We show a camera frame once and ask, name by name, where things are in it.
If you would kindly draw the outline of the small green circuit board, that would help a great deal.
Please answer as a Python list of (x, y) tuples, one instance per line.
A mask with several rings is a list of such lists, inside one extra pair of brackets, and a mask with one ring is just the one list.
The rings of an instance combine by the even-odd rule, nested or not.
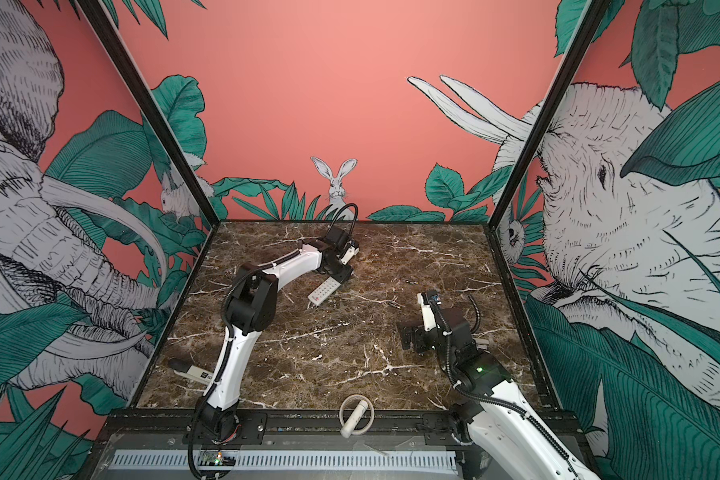
[(237, 455), (232, 451), (202, 451), (198, 463), (202, 468), (232, 467), (237, 463)]

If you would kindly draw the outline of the white remote control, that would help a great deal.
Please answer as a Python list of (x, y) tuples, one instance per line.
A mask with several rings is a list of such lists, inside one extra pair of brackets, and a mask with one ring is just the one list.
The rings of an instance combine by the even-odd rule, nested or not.
[(308, 295), (308, 299), (315, 307), (320, 306), (340, 287), (341, 283), (339, 281), (332, 277), (328, 277)]

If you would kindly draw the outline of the black left corner frame post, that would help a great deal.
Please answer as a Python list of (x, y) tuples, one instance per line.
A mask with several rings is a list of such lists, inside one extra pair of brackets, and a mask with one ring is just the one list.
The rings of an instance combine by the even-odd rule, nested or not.
[(211, 229), (216, 228), (221, 223), (220, 219), (216, 215), (207, 195), (203, 192), (165, 115), (157, 105), (152, 91), (148, 88), (143, 75), (123, 44), (102, 2), (82, 0), (77, 1), (77, 4), (118, 70), (141, 112), (145, 115), (147, 123), (158, 139), (158, 143), (166, 151), (172, 164), (178, 170), (179, 175), (200, 207), (201, 212), (209, 221)]

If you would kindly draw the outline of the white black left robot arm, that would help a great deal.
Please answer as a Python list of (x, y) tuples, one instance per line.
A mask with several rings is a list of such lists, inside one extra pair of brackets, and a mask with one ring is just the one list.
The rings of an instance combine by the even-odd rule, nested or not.
[(278, 293), (301, 276), (317, 272), (326, 280), (308, 299), (314, 306), (321, 305), (353, 273), (350, 260), (359, 244), (352, 233), (352, 229), (332, 225), (325, 235), (301, 243), (280, 258), (259, 265), (246, 263), (239, 268), (221, 305), (224, 342), (187, 427), (188, 441), (225, 444), (237, 436), (241, 429), (237, 409), (243, 375), (257, 340), (275, 318)]

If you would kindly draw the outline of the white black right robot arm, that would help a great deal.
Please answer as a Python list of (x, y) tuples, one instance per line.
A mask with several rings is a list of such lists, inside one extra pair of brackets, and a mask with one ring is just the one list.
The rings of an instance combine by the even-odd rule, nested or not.
[(450, 409), (452, 436), (484, 450), (512, 479), (597, 479), (531, 407), (517, 383), (480, 349), (462, 312), (422, 308), (397, 324), (402, 348), (433, 352), (453, 390), (467, 399)]

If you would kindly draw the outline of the black right corner frame post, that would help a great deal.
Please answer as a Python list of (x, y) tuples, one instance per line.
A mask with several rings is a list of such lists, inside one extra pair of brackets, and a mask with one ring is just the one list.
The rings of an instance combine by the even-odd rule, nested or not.
[(584, 14), (575, 31), (569, 47), (564, 55), (563, 61), (551, 84), (549, 92), (541, 104), (537, 119), (535, 120), (528, 138), (524, 141), (523, 149), (513, 167), (511, 175), (505, 185), (504, 191), (495, 207), (494, 213), (488, 223), (489, 229), (495, 231), (509, 203), (518, 189), (523, 175), (527, 171), (531, 161), (536, 157), (537, 150), (551, 124), (568, 86), (571, 84), (581, 61), (594, 38), (594, 35), (603, 20), (610, 1), (594, 0), (587, 3)]

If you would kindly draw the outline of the white remote battery cover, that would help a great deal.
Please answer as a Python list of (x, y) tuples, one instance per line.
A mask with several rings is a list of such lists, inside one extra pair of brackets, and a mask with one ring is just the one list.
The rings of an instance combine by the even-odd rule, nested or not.
[(212, 381), (213, 374), (211, 372), (181, 359), (171, 358), (168, 361), (168, 367), (176, 375), (193, 382), (209, 385)]

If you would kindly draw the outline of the black corner frame post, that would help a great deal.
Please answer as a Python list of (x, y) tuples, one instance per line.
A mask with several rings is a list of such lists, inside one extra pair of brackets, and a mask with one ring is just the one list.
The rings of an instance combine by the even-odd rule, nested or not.
[(179, 175), (200, 207), (201, 212), (209, 221), (211, 229), (216, 228), (221, 223), (220, 219), (216, 215), (207, 195), (203, 192), (165, 115), (157, 105), (152, 91), (148, 88), (143, 75), (123, 44), (102, 2), (82, 0), (77, 1), (77, 4), (118, 70), (141, 112), (145, 115), (147, 123), (158, 139), (158, 143), (166, 151), (172, 164), (178, 170)]
[(537, 150), (551, 124), (568, 86), (571, 84), (581, 61), (594, 38), (594, 35), (603, 20), (610, 1), (594, 0), (587, 3), (584, 14), (575, 31), (569, 47), (564, 55), (563, 61), (551, 84), (549, 92), (541, 104), (537, 119), (535, 120), (528, 138), (524, 141), (523, 149), (513, 167), (511, 175), (505, 185), (504, 191), (495, 207), (494, 213), (488, 223), (489, 229), (495, 231), (509, 203), (518, 189), (523, 175), (527, 171), (531, 161), (536, 157)]

